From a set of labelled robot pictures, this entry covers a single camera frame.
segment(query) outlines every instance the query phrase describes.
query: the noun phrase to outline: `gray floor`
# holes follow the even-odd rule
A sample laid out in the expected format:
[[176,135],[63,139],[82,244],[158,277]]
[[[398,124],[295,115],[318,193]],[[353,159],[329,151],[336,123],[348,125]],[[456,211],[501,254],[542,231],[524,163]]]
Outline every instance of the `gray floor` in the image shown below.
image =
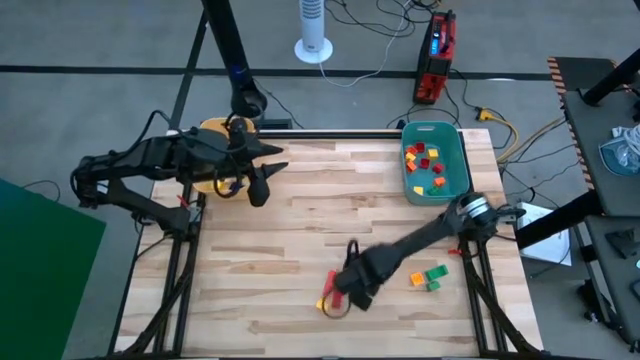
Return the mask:
[[[389,0],[381,2],[390,10],[397,7]],[[397,18],[382,15],[371,1],[350,0],[348,4],[358,18],[397,26]],[[330,6],[345,18],[335,4]],[[233,7],[252,67],[313,68],[293,56],[299,31],[296,1],[236,0]],[[620,61],[639,44],[640,12],[631,0],[597,0],[588,6],[583,0],[445,0],[444,8],[448,7],[458,14],[454,66],[460,71],[546,73],[548,56]],[[200,12],[196,0],[4,1],[0,4],[0,64],[185,66]],[[424,29],[419,25],[412,37],[394,42],[385,69],[415,69]],[[335,46],[327,69],[375,70],[388,41],[359,27],[337,24],[329,16],[327,35]],[[198,65],[221,66],[208,33]],[[259,80],[306,128],[381,128],[411,106],[410,80],[367,79],[348,89],[318,78]],[[75,207],[77,201],[66,184],[80,157],[130,144],[151,110],[171,111],[180,81],[180,76],[0,74],[0,177],[17,184],[55,180],[63,189],[61,202]],[[462,81],[450,81],[449,89],[461,107],[464,127],[487,127],[496,144],[504,142],[506,130],[477,123],[462,105]],[[182,124],[226,115],[229,90],[224,77],[195,78]],[[551,82],[470,81],[468,100],[498,109],[523,137],[561,115]],[[446,98],[436,107],[454,111]],[[267,115],[287,117],[275,102]],[[417,113],[412,119],[450,121],[434,111]],[[166,124],[157,122],[151,133],[161,134],[165,129]],[[532,147],[525,158],[569,143],[567,129],[559,128]],[[533,185],[575,162],[573,150],[565,150],[530,166],[512,165],[510,169]],[[134,179],[130,185],[143,193],[151,188],[145,179]],[[524,189],[508,176],[504,186],[507,193]],[[559,204],[585,189],[577,167],[538,188]],[[509,200],[515,203],[529,196],[516,194]],[[540,198],[534,203],[550,205]],[[90,214],[106,220],[108,227],[66,358],[106,351],[135,246],[126,212],[107,207]],[[530,271],[540,267],[530,261],[525,266]],[[558,269],[530,281],[545,348],[560,355],[630,358],[626,345],[614,334],[583,320],[583,306],[575,296],[583,275],[579,268]]]

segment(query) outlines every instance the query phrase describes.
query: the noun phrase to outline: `green board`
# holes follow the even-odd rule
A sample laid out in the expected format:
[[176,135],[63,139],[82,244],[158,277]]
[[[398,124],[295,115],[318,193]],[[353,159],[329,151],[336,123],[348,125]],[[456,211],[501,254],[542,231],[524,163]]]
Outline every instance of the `green board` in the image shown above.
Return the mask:
[[60,359],[105,223],[0,179],[0,359]]

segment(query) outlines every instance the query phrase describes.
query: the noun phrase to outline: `green block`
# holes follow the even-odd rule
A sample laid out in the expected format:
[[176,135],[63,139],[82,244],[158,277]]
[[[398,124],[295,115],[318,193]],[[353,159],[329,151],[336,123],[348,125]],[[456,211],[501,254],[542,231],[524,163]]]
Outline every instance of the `green block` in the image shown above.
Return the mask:
[[427,191],[427,194],[429,195],[438,195],[440,194],[440,188],[437,186],[433,186],[431,189],[429,189],[429,191]]
[[446,265],[440,265],[435,267],[429,271],[425,271],[424,274],[427,276],[427,280],[433,281],[437,278],[441,278],[447,274],[449,274],[449,270]]
[[440,289],[440,283],[437,281],[432,281],[427,284],[427,291],[436,291]]

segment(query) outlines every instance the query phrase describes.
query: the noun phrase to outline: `wooden table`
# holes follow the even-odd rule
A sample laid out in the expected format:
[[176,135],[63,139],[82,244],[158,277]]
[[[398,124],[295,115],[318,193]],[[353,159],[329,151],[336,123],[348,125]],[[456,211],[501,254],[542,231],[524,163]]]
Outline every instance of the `wooden table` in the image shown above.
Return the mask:
[[[462,132],[475,190],[493,205],[503,204],[488,131]],[[208,196],[182,355],[477,354],[462,262],[447,254],[457,246],[455,238],[406,260],[368,312],[352,308],[346,318],[331,320],[314,306],[327,271],[342,265],[349,239],[365,247],[395,241],[443,210],[414,207],[405,199],[399,141],[269,142],[285,151],[264,161],[290,163],[269,179],[271,198],[264,207],[252,208],[243,196]],[[159,182],[152,197],[177,206],[180,191],[179,184]],[[513,236],[509,227],[500,233]],[[158,229],[146,229],[140,248],[160,237]],[[138,260],[116,350],[130,345],[160,306],[170,243]],[[494,238],[488,252],[500,305],[528,341],[542,348],[516,244]],[[410,273],[440,264],[450,274],[439,290],[410,285]],[[485,324],[491,343],[488,314]]]

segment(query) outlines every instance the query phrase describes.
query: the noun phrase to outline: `teal bin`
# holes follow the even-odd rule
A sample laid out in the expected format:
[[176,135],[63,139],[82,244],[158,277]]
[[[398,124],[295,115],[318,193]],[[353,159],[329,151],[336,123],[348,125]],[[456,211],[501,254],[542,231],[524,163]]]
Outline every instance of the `teal bin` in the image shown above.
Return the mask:
[[[410,146],[422,142],[426,146],[423,153],[416,154],[414,161],[418,167],[413,173],[409,173],[406,167],[405,154]],[[438,159],[431,160],[428,169],[420,168],[420,160],[427,157],[428,149],[438,150]],[[451,124],[441,121],[411,122],[402,130],[402,152],[400,153],[402,172],[404,173],[404,193],[414,205],[442,205],[454,199],[456,196],[469,191],[469,171],[465,159],[460,135]],[[433,172],[433,166],[437,163],[444,165],[444,171],[440,174]],[[430,195],[429,189],[433,187],[436,177],[444,177],[446,183],[439,189],[436,195]],[[424,195],[416,193],[414,186],[421,186]]]

